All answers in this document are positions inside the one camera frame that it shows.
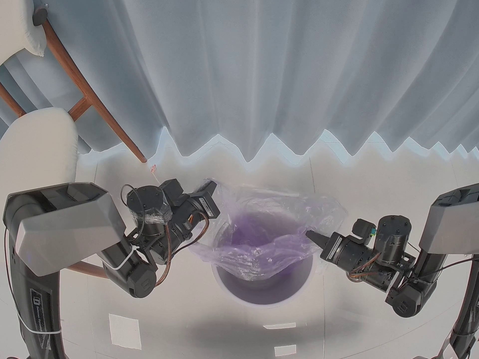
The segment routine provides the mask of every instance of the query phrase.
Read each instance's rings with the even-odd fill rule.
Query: curtain fold
[[[164,126],[183,155],[220,134],[247,161],[271,133],[296,154],[325,129],[351,154],[374,131],[393,151],[479,143],[479,0],[34,2],[147,158]],[[26,111],[80,98],[50,52],[0,81]],[[83,152],[119,142],[91,109],[77,126]]]

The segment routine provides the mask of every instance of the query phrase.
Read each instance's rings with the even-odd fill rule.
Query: curtain
[[[299,155],[325,129],[352,155],[374,131],[393,151],[479,143],[479,0],[34,2],[147,158],[164,126],[183,155],[220,134],[247,161],[271,133]],[[27,111],[81,97],[50,52],[0,81]],[[93,108],[77,126],[84,152],[119,142]]]

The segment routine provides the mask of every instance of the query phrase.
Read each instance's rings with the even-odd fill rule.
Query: chair
[[[47,20],[46,8],[43,7],[34,12],[33,0],[0,0],[0,5],[8,7],[8,9],[0,9],[0,27],[2,28],[0,32],[0,65],[7,58],[24,48],[34,55],[43,56],[45,47],[48,46],[58,63],[83,93],[83,98],[73,105],[68,112],[72,120],[76,121],[89,107],[93,106],[133,154],[141,162],[146,162],[145,156],[113,118],[108,109],[105,108],[105,105],[71,59]],[[0,97],[5,100],[18,117],[30,115],[23,110],[1,83]]]

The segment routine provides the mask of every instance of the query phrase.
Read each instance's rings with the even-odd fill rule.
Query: white paper square
[[[112,344],[127,349],[141,350],[140,325],[138,319],[108,314]]]

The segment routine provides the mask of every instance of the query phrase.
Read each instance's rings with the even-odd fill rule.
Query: plastic bag
[[[331,236],[346,216],[334,198],[314,194],[218,183],[213,199],[221,214],[189,249],[204,262],[245,280],[271,278],[310,257],[320,248],[306,231]]]

